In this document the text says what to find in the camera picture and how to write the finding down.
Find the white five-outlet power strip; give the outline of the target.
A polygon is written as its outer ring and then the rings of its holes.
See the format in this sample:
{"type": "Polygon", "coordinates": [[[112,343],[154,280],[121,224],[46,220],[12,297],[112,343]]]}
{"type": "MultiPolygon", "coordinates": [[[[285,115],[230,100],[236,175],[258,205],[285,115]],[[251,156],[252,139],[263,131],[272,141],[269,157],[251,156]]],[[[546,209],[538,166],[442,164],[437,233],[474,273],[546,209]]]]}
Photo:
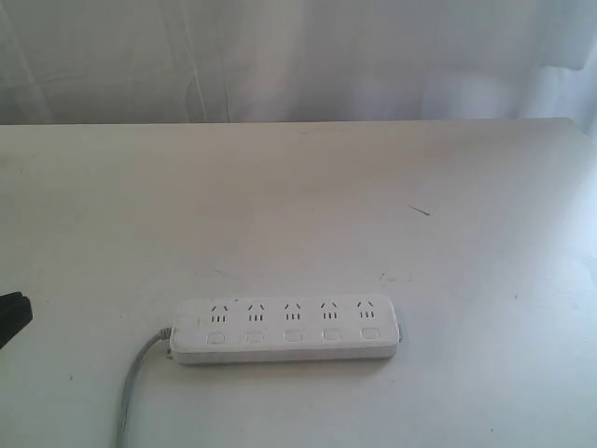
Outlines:
{"type": "Polygon", "coordinates": [[[182,365],[384,359],[400,340],[383,295],[218,298],[176,307],[170,349],[182,365]]]}

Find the white backdrop curtain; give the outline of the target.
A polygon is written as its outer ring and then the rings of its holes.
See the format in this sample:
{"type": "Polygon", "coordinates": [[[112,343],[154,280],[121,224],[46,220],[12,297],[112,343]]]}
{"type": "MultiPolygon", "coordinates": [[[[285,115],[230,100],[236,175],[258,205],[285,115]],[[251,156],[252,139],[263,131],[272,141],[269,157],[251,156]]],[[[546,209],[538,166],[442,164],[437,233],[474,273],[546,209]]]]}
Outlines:
{"type": "Polygon", "coordinates": [[[5,1],[5,124],[572,119],[592,1],[5,1]]]}

